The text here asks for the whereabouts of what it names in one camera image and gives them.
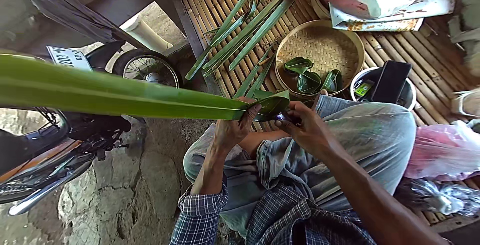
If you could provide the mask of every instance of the finger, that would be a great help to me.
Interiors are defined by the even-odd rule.
[[[247,109],[247,112],[245,112],[240,120],[240,127],[241,128],[245,128],[245,127],[248,127],[250,126],[253,121],[253,119],[255,118],[255,116],[257,115],[257,113],[260,111],[261,109],[261,104],[256,104],[252,107],[250,107],[249,109]]]
[[[291,123],[290,121],[286,121],[286,120],[276,120],[275,126],[282,129],[284,132],[286,132],[287,134],[293,137],[295,137],[297,133],[300,131],[300,128],[293,125],[293,123]]]
[[[291,101],[288,106],[291,110],[296,111],[302,119],[311,113],[311,109],[304,105],[301,101]]]
[[[244,96],[238,97],[237,100],[244,101],[244,102],[247,102],[247,103],[254,103],[255,102],[255,99],[244,97]]]
[[[295,111],[295,110],[288,110],[286,113],[288,113],[289,115],[291,116],[295,116],[297,118],[300,118],[300,113],[298,111]]]

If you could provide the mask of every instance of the pink plastic bag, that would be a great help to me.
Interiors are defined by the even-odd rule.
[[[405,177],[463,180],[480,171],[480,134],[463,122],[417,129]]]

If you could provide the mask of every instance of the checkered shirt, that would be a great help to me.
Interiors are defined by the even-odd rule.
[[[223,183],[216,195],[190,195],[190,188],[178,201],[182,212],[170,244],[213,244],[219,214],[228,199],[227,187]],[[375,244],[354,211],[322,210],[292,187],[279,183],[257,203],[245,244],[291,245],[294,238],[308,245]]]

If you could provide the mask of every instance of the hand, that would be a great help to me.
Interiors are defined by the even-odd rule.
[[[239,98],[241,101],[248,101],[248,98]],[[260,104],[250,107],[241,120],[218,120],[216,123],[215,137],[212,148],[227,155],[232,148],[240,143],[250,132],[252,121],[261,109]]]
[[[304,150],[310,154],[318,154],[319,150],[338,147],[338,141],[317,113],[301,101],[291,101],[288,106],[291,109],[288,114],[302,119],[301,127],[285,120],[277,120],[275,125],[290,134]]]

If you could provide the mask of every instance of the plaid shirt sleeve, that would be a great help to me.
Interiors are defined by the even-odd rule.
[[[220,211],[228,200],[225,182],[215,195],[191,195],[190,186],[178,200],[182,211],[178,217],[170,244],[209,245],[217,234]]]

